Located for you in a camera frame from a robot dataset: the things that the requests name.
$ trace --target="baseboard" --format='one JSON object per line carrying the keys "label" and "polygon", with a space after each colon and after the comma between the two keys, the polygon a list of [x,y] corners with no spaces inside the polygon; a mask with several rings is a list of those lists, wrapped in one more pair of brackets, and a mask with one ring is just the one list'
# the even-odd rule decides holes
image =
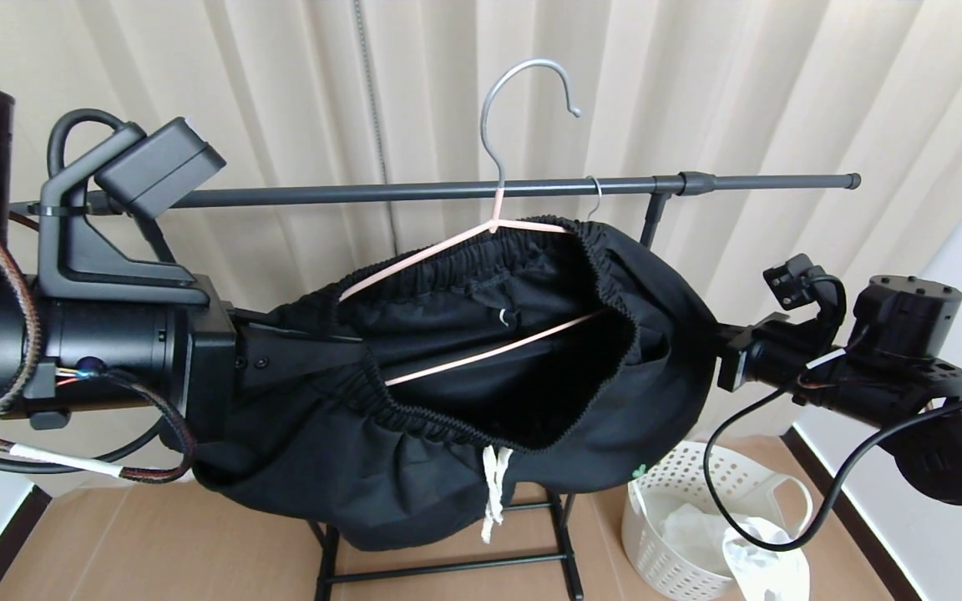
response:
{"label": "baseboard", "polygon": [[50,495],[40,487],[32,487],[32,491],[10,518],[10,523],[3,529],[0,535],[0,582],[7,575],[7,570],[10,569],[24,541],[28,540],[28,535],[32,533],[32,528],[35,528],[35,524],[43,516],[43,511],[48,505],[50,505]]}
{"label": "baseboard", "polygon": [[[786,443],[789,452],[793,453],[812,479],[814,486],[823,493],[828,491],[833,484],[833,476],[829,474],[822,461],[818,460],[817,454],[807,445],[797,429],[790,427],[789,431],[782,434],[782,441]],[[859,547],[859,551],[863,552],[867,562],[874,567],[874,572],[878,574],[878,578],[882,579],[882,583],[886,589],[889,589],[889,594],[893,595],[894,600],[921,601],[919,593],[916,593],[915,587],[908,581],[908,577],[905,577],[904,571],[894,561],[893,556],[889,555],[885,545],[874,535],[874,530],[863,520],[859,510],[852,505],[844,492],[838,495],[837,502],[833,505],[833,514],[841,520],[844,529],[852,535],[856,547]]]}

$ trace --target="black clothes rail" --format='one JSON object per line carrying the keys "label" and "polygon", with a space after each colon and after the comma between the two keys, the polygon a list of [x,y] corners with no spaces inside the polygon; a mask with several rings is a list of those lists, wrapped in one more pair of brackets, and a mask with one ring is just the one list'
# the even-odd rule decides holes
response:
{"label": "black clothes rail", "polygon": [[[650,200],[645,212],[644,229],[640,242],[651,246],[656,237],[656,227],[663,216],[663,209],[672,195],[706,194],[714,190],[734,189],[790,189],[790,188],[848,188],[859,186],[859,174],[844,175],[746,175],[717,176],[683,171],[677,175],[653,175],[646,178],[599,179],[603,194],[648,194]],[[598,183],[594,179],[524,179],[507,182],[504,197],[545,197],[546,195],[592,195]],[[390,184],[358,186],[313,186],[297,188],[257,188],[197,190],[185,195],[173,205],[176,209],[225,208],[225,206],[283,206],[327,205],[327,203],[389,202],[406,200],[444,200],[467,198],[491,198],[496,194],[496,182],[454,182],[423,184]],[[108,200],[102,191],[87,195],[89,212],[93,215],[121,213],[119,206]],[[34,212],[29,203],[15,203],[11,210]],[[163,248],[168,247],[154,221],[141,222],[145,239]],[[337,574],[337,550],[340,533],[331,525],[323,530],[320,524],[310,521],[310,528],[322,546],[322,562],[317,574],[314,600],[329,601],[332,586],[345,582],[369,581],[369,579],[403,578],[411,575],[431,574],[478,568],[510,566],[518,563],[561,562],[566,579],[566,590],[573,600],[585,597],[577,571],[574,549],[571,544],[568,521],[574,505],[573,494],[561,501],[558,494],[546,491],[547,501],[542,503],[519,503],[508,510],[547,509],[556,532],[557,551],[554,553],[524,555],[506,559],[477,560],[477,562],[444,563],[400,570],[381,570],[362,573]]]}

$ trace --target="black shorts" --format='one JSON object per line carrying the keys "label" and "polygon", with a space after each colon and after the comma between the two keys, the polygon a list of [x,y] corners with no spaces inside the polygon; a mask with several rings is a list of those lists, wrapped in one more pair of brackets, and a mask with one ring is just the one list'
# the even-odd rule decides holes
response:
{"label": "black shorts", "polygon": [[[716,323],[658,256],[614,228],[503,228],[340,303],[397,261],[271,313],[282,327],[358,337],[361,361],[233,399],[225,440],[256,459],[203,459],[204,486],[253,509],[336,526],[362,550],[413,547],[484,515],[486,446],[504,479],[559,493],[629,482],[688,433],[711,385]],[[388,387],[390,377],[595,318],[514,351]],[[314,346],[314,353],[321,353]]]}

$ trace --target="white plastic basket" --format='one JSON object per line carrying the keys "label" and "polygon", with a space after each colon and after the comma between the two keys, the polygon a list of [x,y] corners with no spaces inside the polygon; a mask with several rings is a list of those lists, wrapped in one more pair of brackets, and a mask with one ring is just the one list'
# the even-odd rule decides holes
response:
{"label": "white plastic basket", "polygon": [[[681,442],[644,476],[630,482],[622,516],[622,547],[637,573],[658,593],[679,601],[718,598],[734,587],[733,578],[687,562],[657,532],[657,526],[683,503],[692,503],[706,513],[718,513],[703,482],[703,448],[701,442]],[[790,536],[797,536],[812,517],[812,495],[804,482],[775,474],[741,453],[713,447],[711,480],[730,513],[764,518],[787,532],[774,490],[784,482],[793,482],[804,493],[806,510]]]}

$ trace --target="white cable label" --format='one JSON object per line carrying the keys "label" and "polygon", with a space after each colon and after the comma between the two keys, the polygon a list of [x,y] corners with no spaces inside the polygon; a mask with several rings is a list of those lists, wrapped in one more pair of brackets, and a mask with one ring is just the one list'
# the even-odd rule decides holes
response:
{"label": "white cable label", "polygon": [[805,367],[807,369],[817,368],[817,366],[821,366],[822,364],[828,364],[828,362],[833,361],[833,359],[836,359],[837,357],[840,357],[843,354],[844,354],[844,349],[837,349],[835,351],[830,351],[829,353],[826,353],[825,355],[819,357],[818,359],[813,359],[813,361],[809,361]]}
{"label": "white cable label", "polygon": [[46,463],[68,465],[68,467],[76,467],[77,469],[84,469],[84,471],[88,472],[98,472],[99,474],[114,476],[114,478],[121,477],[121,471],[124,469],[124,467],[121,467],[121,465],[114,465],[112,463],[99,461],[97,459],[73,457],[69,456],[68,454],[49,452],[48,450],[37,449],[35,447],[22,444],[14,444],[14,446],[10,448],[10,454],[15,457],[24,457],[24,459],[34,459]]}

